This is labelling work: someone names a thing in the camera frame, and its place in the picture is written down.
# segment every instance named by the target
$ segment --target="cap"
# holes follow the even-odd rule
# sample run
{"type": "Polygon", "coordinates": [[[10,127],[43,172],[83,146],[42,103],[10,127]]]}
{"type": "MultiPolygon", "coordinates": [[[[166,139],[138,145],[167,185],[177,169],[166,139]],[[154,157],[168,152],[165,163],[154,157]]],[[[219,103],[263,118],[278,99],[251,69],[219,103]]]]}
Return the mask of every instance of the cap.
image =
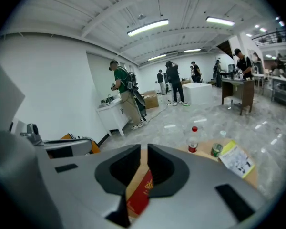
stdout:
{"type": "Polygon", "coordinates": [[[240,52],[241,52],[241,51],[240,51],[239,48],[235,48],[235,49],[234,49],[234,54],[233,54],[233,56],[237,56],[240,52]]]}
{"type": "Polygon", "coordinates": [[[226,133],[225,131],[220,131],[220,135],[221,135],[222,137],[225,137],[225,135],[227,135],[227,133],[226,133]]]}

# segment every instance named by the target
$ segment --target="man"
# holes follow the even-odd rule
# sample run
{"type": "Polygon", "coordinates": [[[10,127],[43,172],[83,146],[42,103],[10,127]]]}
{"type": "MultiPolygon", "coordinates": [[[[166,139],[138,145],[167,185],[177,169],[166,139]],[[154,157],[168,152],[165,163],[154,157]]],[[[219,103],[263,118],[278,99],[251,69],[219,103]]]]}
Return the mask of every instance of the man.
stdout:
{"type": "Polygon", "coordinates": [[[181,104],[186,104],[187,102],[184,101],[183,90],[179,78],[178,73],[178,65],[174,62],[168,61],[165,64],[167,70],[166,75],[168,82],[172,84],[173,94],[174,94],[174,104],[173,106],[177,106],[177,90],[180,94],[181,104]]]}
{"type": "Polygon", "coordinates": [[[221,66],[220,66],[220,63],[221,62],[219,60],[216,60],[216,64],[213,68],[213,71],[214,71],[213,76],[215,74],[214,79],[216,79],[216,86],[217,87],[221,87],[221,77],[220,77],[221,66]]]}
{"type": "Polygon", "coordinates": [[[163,82],[163,75],[162,75],[162,70],[159,70],[159,73],[157,74],[157,78],[158,78],[158,83],[160,84],[160,88],[161,88],[161,93],[162,95],[165,95],[165,85],[163,82]]]}
{"type": "Polygon", "coordinates": [[[191,64],[194,67],[194,74],[195,74],[195,77],[194,77],[195,81],[194,82],[200,83],[201,76],[202,76],[200,69],[199,69],[198,65],[195,63],[195,61],[192,61],[191,64]]]}
{"type": "Polygon", "coordinates": [[[251,61],[249,57],[245,57],[240,49],[235,48],[234,50],[234,56],[238,57],[237,65],[236,67],[238,69],[241,69],[244,75],[244,79],[250,78],[252,79],[252,74],[251,74],[251,61]]]}
{"type": "Polygon", "coordinates": [[[143,126],[141,122],[144,120],[139,116],[137,104],[131,92],[126,88],[127,71],[123,70],[121,67],[118,67],[118,62],[116,60],[112,60],[110,62],[110,70],[114,71],[115,78],[115,85],[111,87],[111,90],[114,91],[119,89],[123,109],[132,119],[134,124],[132,130],[141,128],[143,126]]]}

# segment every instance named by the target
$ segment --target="floor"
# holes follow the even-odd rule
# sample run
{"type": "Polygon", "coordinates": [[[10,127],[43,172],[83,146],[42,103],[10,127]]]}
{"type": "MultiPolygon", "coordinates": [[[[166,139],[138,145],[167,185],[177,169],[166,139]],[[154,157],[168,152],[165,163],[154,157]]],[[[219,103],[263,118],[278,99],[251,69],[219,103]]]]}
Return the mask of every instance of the floor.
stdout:
{"type": "Polygon", "coordinates": [[[221,130],[235,140],[255,160],[258,189],[272,198],[286,181],[286,107],[255,94],[252,112],[248,109],[239,116],[237,104],[225,99],[221,105],[221,89],[212,87],[213,100],[208,105],[167,106],[171,95],[158,96],[159,107],[147,110],[147,121],[142,128],[123,129],[125,136],[114,132],[102,145],[101,151],[128,144],[148,143],[169,147],[185,145],[186,135],[193,125],[205,140],[215,139],[221,130]]]}

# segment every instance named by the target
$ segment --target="black slot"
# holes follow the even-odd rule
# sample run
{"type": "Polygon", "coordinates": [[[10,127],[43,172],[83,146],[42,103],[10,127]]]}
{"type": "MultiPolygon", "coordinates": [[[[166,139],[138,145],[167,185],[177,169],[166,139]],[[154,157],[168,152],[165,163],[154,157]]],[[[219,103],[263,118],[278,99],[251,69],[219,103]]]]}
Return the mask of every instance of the black slot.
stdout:
{"type": "Polygon", "coordinates": [[[95,178],[107,193],[123,195],[140,166],[141,145],[123,151],[100,163],[95,178]]]}
{"type": "Polygon", "coordinates": [[[73,157],[72,147],[62,147],[54,150],[47,151],[49,155],[53,158],[66,158],[66,157],[73,157]]]}
{"type": "Polygon", "coordinates": [[[190,170],[180,158],[171,155],[153,144],[148,144],[148,166],[153,176],[154,188],[150,198],[172,196],[187,182],[190,170]]]}
{"type": "Polygon", "coordinates": [[[239,222],[254,214],[254,210],[229,184],[217,186],[215,189],[239,222]]]}
{"type": "Polygon", "coordinates": [[[60,173],[60,172],[63,172],[63,171],[75,169],[77,167],[78,166],[76,164],[68,164],[68,165],[65,165],[65,166],[55,167],[55,169],[56,169],[57,173],[60,173]]]}
{"type": "Polygon", "coordinates": [[[110,213],[108,216],[106,216],[106,219],[122,226],[122,227],[129,227],[130,222],[128,219],[128,213],[127,213],[127,206],[126,206],[126,197],[125,195],[121,196],[120,204],[118,207],[118,210],[115,212],[110,213]]]}

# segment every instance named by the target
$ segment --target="red label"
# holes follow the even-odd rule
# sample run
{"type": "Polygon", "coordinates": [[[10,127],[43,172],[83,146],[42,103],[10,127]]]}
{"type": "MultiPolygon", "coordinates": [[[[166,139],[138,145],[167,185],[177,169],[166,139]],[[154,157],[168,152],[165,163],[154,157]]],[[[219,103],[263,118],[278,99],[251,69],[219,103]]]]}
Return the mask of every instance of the red label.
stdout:
{"type": "Polygon", "coordinates": [[[148,204],[148,191],[153,188],[153,176],[148,170],[134,193],[127,200],[127,208],[140,215],[148,204]]]}

